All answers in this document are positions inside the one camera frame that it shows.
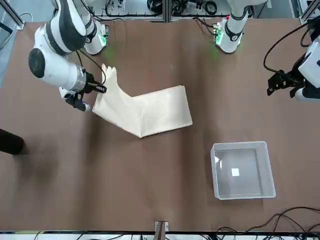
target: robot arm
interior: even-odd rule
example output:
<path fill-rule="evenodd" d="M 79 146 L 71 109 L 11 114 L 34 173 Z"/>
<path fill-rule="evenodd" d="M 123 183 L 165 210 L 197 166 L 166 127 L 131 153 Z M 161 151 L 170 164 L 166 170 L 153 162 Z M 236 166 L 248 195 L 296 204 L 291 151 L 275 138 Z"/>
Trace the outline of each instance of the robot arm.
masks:
<path fill-rule="evenodd" d="M 89 111 L 82 101 L 84 93 L 107 89 L 83 67 L 68 61 L 67 55 L 83 47 L 90 54 L 99 53 L 106 45 L 101 41 L 102 25 L 92 20 L 82 2 L 76 6 L 73 0 L 56 0 L 56 4 L 56 16 L 35 32 L 29 68 L 36 78 L 58 87 L 68 104 Z"/>
<path fill-rule="evenodd" d="M 219 29 L 218 36 L 215 37 L 215 44 L 225 53 L 233 53 L 240 44 L 244 32 L 245 24 L 248 20 L 247 6 L 259 5 L 267 0 L 227 0 L 231 13 L 228 19 L 216 26 Z"/>
<path fill-rule="evenodd" d="M 292 88 L 290 97 L 296 98 L 301 102 L 320 102 L 320 16 L 308 21 L 314 10 L 320 5 L 319 0 L 314 0 L 304 12 L 301 20 L 305 22 L 300 27 L 290 33 L 295 33 L 304 26 L 308 26 L 308 31 L 312 31 L 310 38 L 312 44 L 293 65 L 292 70 L 284 73 L 283 70 L 274 71 L 265 65 L 268 70 L 275 74 L 268 80 L 267 95 L 279 89 Z"/>

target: transparent box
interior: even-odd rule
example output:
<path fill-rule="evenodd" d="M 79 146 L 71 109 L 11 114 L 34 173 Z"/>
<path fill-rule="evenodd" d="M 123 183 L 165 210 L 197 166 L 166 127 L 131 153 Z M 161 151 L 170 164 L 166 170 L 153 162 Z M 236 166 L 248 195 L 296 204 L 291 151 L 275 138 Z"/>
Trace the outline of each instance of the transparent box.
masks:
<path fill-rule="evenodd" d="M 215 143 L 210 155 L 216 198 L 231 200 L 276 196 L 265 141 Z"/>

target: cloth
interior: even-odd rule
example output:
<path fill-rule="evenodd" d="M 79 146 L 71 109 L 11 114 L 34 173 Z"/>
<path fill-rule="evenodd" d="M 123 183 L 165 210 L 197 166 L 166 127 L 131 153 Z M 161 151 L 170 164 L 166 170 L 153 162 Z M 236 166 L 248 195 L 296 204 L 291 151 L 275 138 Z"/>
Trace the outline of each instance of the cloth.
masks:
<path fill-rule="evenodd" d="M 193 124 L 184 86 L 131 97 L 118 86 L 114 67 L 102 69 L 107 90 L 97 95 L 92 111 L 104 120 L 139 138 Z"/>

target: black cylinder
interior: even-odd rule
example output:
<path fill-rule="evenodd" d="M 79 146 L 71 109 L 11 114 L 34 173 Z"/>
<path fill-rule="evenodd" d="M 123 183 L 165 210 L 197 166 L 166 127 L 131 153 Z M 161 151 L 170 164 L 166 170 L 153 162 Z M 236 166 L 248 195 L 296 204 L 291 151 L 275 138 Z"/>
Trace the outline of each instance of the black cylinder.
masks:
<path fill-rule="evenodd" d="M 0 129 L 0 151 L 17 155 L 21 153 L 22 149 L 24 148 L 25 141 L 10 132 Z"/>

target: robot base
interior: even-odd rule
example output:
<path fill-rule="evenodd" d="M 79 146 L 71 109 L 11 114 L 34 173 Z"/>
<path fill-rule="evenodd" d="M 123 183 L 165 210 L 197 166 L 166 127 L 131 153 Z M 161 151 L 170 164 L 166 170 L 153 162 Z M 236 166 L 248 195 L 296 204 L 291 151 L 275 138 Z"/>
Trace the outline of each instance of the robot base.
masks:
<path fill-rule="evenodd" d="M 104 24 L 98 21 L 94 22 L 96 25 L 96 34 L 90 43 L 84 45 L 85 50 L 90 55 L 97 55 L 107 45 L 108 29 Z"/>
<path fill-rule="evenodd" d="M 241 43 L 241 38 L 243 34 L 236 41 L 231 41 L 230 37 L 227 35 L 225 31 L 225 25 L 227 23 L 227 19 L 223 19 L 219 22 L 215 27 L 219 29 L 217 32 L 217 36 L 214 37 L 215 44 L 225 53 L 231 54 L 236 51 L 237 47 Z"/>

